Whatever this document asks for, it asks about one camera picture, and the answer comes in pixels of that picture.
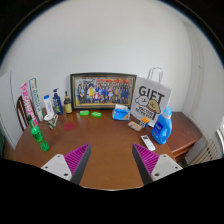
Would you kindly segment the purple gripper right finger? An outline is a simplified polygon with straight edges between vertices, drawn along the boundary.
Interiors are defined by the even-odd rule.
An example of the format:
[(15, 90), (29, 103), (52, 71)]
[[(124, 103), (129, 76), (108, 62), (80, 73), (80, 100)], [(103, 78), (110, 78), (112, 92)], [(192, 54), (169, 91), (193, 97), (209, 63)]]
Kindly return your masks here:
[(144, 185), (182, 169), (167, 154), (158, 155), (138, 144), (132, 145), (132, 154)]

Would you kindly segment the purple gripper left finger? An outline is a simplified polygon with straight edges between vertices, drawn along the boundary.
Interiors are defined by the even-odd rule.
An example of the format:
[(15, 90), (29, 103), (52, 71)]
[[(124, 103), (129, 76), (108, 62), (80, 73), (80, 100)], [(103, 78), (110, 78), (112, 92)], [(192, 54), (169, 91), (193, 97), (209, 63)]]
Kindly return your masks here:
[(56, 154), (42, 169), (79, 185), (90, 155), (91, 145), (86, 144), (66, 155)]

